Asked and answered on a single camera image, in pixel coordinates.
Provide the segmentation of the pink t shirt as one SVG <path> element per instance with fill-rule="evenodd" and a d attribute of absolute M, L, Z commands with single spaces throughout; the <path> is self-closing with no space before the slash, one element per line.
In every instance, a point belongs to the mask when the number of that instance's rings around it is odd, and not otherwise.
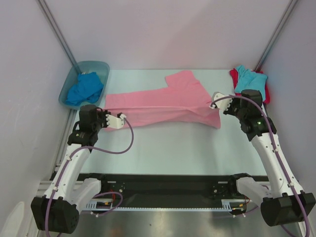
<path fill-rule="evenodd" d="M 132 127 L 159 122 L 196 122 L 220 128 L 218 110 L 210 108 L 211 96 L 192 71 L 165 77 L 167 87 L 155 90 L 108 94 L 105 108 L 126 115 Z"/>

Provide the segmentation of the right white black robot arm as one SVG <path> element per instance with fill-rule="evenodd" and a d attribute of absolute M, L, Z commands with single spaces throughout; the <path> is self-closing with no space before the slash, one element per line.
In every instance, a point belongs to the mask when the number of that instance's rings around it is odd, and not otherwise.
<path fill-rule="evenodd" d="M 316 204 L 315 196 L 305 192 L 292 173 L 282 152 L 276 127 L 262 110 L 261 93 L 247 89 L 240 96 L 218 94 L 213 98 L 222 99 L 215 104 L 225 115 L 239 120 L 241 130 L 257 151 L 270 183 L 267 189 L 247 173 L 235 174 L 229 180 L 229 195 L 250 198 L 260 207 L 268 226 L 305 222 L 309 232 L 308 215 Z"/>

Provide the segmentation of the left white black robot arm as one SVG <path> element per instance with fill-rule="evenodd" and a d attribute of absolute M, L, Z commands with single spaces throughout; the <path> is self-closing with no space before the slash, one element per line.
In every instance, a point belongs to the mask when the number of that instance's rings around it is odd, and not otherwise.
<path fill-rule="evenodd" d="M 109 185 L 96 178 L 88 178 L 74 190 L 77 178 L 92 148 L 98 133 L 109 125 L 110 112 L 85 105 L 79 110 L 79 120 L 68 137 L 66 153 L 49 188 L 41 197 L 35 197 L 31 210 L 39 230 L 71 234 L 79 222 L 84 206 L 94 195 L 102 198 L 108 194 Z"/>

